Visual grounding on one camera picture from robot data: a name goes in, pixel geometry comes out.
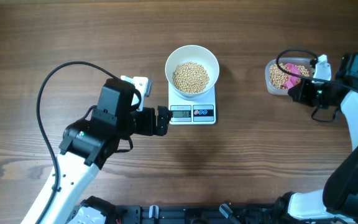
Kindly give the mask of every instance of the clear plastic container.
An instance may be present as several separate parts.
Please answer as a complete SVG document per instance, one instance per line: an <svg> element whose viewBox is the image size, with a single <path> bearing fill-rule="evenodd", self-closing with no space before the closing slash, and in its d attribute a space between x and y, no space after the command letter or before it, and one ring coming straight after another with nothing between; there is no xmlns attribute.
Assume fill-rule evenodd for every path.
<svg viewBox="0 0 358 224"><path fill-rule="evenodd" d="M280 58L280 60L278 62L283 63L284 65L287 64L287 63L291 63L291 64L294 64L294 65L303 65L303 66L305 66L305 68L307 68L309 70L310 75L313 74L313 69L310 67L310 59L308 59L308 58ZM271 60L266 65L265 77L266 77L267 91L269 93L271 93L271 94L274 94L274 95L287 95L288 90L281 90L281 89L275 88L273 86L272 82L270 81L269 68L274 63L276 63L275 59Z"/></svg>

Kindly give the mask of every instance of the white bowl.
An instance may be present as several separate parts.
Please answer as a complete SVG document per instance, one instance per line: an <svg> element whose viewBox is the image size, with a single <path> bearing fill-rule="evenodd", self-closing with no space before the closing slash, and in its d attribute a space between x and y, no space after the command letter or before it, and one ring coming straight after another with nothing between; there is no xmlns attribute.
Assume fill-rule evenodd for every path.
<svg viewBox="0 0 358 224"><path fill-rule="evenodd" d="M186 62L195 62L200 64L206 70L206 73L209 76L209 83L205 86L204 90L199 93L185 93L178 90L173 84L173 73L177 69L178 65L181 65ZM176 49L169 55L168 60L165 64L165 75L169 84L173 89L180 95L185 96L186 98L193 98L200 96L203 93L206 93L212 86L215 85L219 76L219 64L218 60L214 54L212 54L205 47L197 45L187 45Z"/></svg>

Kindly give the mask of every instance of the wooden table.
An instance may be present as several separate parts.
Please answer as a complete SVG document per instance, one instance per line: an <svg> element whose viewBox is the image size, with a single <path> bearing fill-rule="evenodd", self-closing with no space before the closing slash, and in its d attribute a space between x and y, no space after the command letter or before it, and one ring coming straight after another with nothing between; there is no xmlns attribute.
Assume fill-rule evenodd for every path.
<svg viewBox="0 0 358 224"><path fill-rule="evenodd" d="M351 151L346 120L312 121L312 108L267 93L264 70L281 51L302 47L327 54L334 73L343 53L358 51L358 1L1 5L0 223L21 222L52 168L35 117L52 69L83 60L117 76L149 77L145 105L167 106L165 61L188 44L210 49L220 63L218 123L133 135L134 149L109 158L81 199L218 205L323 188ZM105 79L72 66L48 83L41 114L56 153L63 130L97 103Z"/></svg>

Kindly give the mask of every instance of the pink object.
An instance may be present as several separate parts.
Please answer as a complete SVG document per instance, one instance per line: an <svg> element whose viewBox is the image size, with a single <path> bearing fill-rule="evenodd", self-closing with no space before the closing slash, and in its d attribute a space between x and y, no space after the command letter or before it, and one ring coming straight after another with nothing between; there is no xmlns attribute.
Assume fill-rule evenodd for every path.
<svg viewBox="0 0 358 224"><path fill-rule="evenodd" d="M301 72L299 71L299 68L295 65L288 63L285 65L292 73L296 75L300 75ZM290 76L290 78L283 84L284 87L287 89L290 89L296 85L296 82L298 81L298 77Z"/></svg>

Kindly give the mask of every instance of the white kitchen scale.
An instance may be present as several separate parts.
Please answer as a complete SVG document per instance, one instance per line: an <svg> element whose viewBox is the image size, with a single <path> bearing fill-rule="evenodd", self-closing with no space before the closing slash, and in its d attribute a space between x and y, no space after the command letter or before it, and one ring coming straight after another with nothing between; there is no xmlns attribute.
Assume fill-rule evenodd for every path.
<svg viewBox="0 0 358 224"><path fill-rule="evenodd" d="M168 105L173 113L170 124L214 124L216 122L215 86L194 98L177 93L168 84Z"/></svg>

